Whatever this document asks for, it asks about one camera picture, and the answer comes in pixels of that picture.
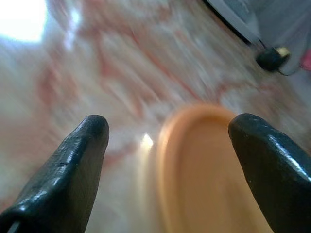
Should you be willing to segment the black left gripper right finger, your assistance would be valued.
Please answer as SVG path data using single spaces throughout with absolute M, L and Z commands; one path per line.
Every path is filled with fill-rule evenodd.
M 311 158 L 259 116 L 231 120 L 228 133 L 246 182 L 276 233 L 311 231 Z

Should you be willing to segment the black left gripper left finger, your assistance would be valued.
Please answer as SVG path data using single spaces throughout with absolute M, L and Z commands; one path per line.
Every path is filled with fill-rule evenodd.
M 0 215 L 3 233 L 83 233 L 98 191 L 109 126 L 87 116 Z

